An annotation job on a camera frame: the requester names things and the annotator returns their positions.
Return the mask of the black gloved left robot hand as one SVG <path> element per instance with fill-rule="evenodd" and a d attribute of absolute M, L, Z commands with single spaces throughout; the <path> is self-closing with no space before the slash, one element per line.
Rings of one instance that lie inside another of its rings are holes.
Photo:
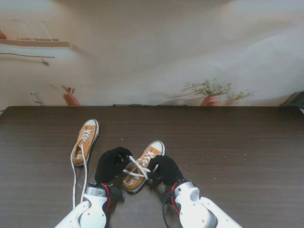
<path fill-rule="evenodd" d="M 96 183 L 106 184 L 111 182 L 124 171 L 131 162 L 129 157 L 132 155 L 131 151 L 124 147 L 117 147 L 102 154 L 95 172 Z"/>

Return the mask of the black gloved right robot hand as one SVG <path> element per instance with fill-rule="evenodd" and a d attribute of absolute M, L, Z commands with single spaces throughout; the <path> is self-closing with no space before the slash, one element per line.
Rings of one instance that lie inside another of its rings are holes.
<path fill-rule="evenodd" d="M 173 186 L 184 179 L 176 162 L 166 155 L 156 155 L 150 160 L 147 169 L 150 170 L 147 174 L 150 180 L 163 182 L 168 186 Z"/>

